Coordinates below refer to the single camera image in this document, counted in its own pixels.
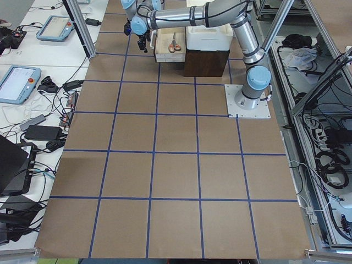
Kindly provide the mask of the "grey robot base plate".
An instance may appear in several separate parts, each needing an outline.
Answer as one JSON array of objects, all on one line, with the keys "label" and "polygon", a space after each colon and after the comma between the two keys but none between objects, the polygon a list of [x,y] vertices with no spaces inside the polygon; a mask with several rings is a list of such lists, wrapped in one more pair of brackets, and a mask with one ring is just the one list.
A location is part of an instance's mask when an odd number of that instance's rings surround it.
[{"label": "grey robot base plate", "polygon": [[225,84],[229,118],[270,119],[268,100],[263,92],[260,98],[249,99],[242,93],[242,85]]}]

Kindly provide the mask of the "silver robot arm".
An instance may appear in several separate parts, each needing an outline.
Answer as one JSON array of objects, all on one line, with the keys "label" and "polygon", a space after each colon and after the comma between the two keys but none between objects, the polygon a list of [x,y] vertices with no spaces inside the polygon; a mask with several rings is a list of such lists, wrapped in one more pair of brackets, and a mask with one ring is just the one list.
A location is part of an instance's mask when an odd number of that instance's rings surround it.
[{"label": "silver robot arm", "polygon": [[121,5],[130,31],[138,36],[144,36],[149,30],[230,25],[246,66],[246,83],[236,93],[235,103],[244,110],[258,106],[270,84],[271,73],[264,62],[266,52],[259,45],[247,13],[249,1],[211,1],[178,9],[163,9],[161,1],[122,1]]},{"label": "silver robot arm", "polygon": [[144,0],[144,1],[136,1],[136,0],[121,0],[120,1],[127,18],[132,20],[134,16],[138,16],[141,18],[147,17],[148,13],[154,10],[162,10],[162,4],[164,1],[160,0]]}]

